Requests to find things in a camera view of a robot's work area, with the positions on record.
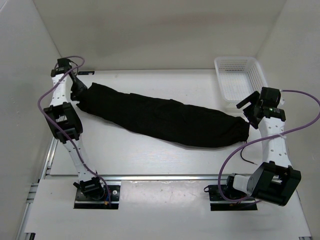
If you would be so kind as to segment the black trousers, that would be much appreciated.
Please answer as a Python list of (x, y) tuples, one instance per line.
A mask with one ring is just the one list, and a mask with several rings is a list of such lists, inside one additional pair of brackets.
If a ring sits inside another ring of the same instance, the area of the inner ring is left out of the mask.
[(118, 92), (98, 83), (77, 94), (77, 107), (128, 131), (196, 148), (224, 148), (249, 138), (240, 116), (173, 99)]

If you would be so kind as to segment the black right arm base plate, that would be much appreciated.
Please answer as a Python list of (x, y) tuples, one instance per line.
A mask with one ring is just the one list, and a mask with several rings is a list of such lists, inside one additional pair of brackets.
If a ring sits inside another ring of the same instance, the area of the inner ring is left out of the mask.
[(243, 192), (238, 190), (228, 190), (225, 184), (221, 185), (223, 194), (237, 202), (226, 201), (220, 194), (217, 185), (207, 185), (203, 191), (209, 195), (210, 210), (212, 212), (230, 212), (230, 211), (257, 211), (257, 203), (254, 198), (245, 201), (238, 199), (244, 198)]

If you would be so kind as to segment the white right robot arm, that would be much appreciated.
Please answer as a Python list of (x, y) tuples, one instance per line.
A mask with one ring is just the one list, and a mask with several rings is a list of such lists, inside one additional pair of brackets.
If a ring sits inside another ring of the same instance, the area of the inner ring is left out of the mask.
[(293, 169), (285, 141), (286, 116), (278, 107), (280, 90), (263, 87), (237, 104), (249, 123), (262, 137), (262, 164), (251, 176), (237, 173), (227, 179), (224, 193), (230, 200), (245, 197), (285, 206), (301, 181), (301, 173)]

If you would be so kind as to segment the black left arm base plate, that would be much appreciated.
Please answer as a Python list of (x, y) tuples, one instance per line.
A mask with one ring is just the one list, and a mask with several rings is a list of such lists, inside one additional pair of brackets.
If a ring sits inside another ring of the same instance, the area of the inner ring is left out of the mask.
[(85, 196), (79, 189), (76, 191), (73, 208), (87, 210), (118, 210), (121, 185), (111, 184), (108, 186), (110, 190), (110, 198), (105, 191), (100, 196)]

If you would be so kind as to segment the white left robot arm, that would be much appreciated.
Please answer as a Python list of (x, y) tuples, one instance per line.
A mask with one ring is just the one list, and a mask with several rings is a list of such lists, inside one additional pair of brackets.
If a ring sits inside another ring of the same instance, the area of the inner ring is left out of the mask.
[(55, 89), (49, 107), (44, 108), (43, 112), (51, 119), (47, 123), (52, 135), (67, 149), (73, 161), (78, 176), (73, 185), (85, 197), (98, 201), (105, 198), (108, 193), (97, 171), (88, 164), (88, 158), (83, 154), (81, 140), (83, 126), (71, 103), (71, 94), (68, 93), (67, 86), (72, 84), (71, 87), (75, 90), (82, 90), (85, 86), (70, 69), (70, 66), (64, 66), (55, 67), (51, 71)]

